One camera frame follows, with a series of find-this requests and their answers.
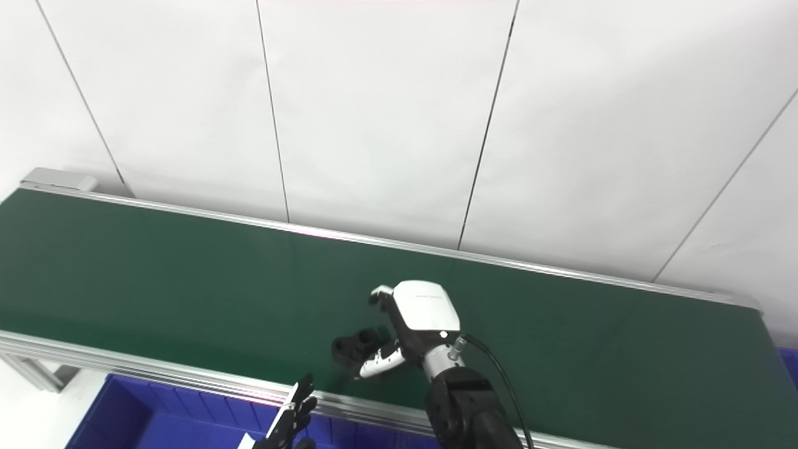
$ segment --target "blue plastic crate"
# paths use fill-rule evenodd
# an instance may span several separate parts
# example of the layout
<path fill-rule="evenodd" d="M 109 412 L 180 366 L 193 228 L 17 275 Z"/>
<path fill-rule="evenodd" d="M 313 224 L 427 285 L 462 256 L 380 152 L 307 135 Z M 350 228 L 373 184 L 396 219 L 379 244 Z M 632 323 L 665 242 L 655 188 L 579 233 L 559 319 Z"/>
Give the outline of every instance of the blue plastic crate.
<path fill-rule="evenodd" d="M 779 348 L 779 354 L 792 377 L 792 383 L 798 388 L 798 349 Z"/>
<path fill-rule="evenodd" d="M 277 408 L 109 375 L 68 449 L 236 449 L 244 432 L 261 439 Z M 320 449 L 439 449 L 434 438 L 313 415 Z"/>

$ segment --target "black plastic part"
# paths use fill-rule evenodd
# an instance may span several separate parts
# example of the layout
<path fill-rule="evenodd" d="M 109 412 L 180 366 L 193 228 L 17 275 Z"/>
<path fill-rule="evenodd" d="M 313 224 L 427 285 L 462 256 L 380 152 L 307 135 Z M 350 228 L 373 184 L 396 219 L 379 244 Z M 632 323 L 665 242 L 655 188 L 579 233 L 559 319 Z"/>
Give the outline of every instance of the black plastic part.
<path fill-rule="evenodd" d="M 345 366 L 354 375 L 377 349 L 387 344 L 372 328 L 357 331 L 352 336 L 333 340 L 333 360 Z"/>
<path fill-rule="evenodd" d="M 523 449 L 490 381 L 470 368 L 436 376 L 425 408 L 444 449 Z"/>

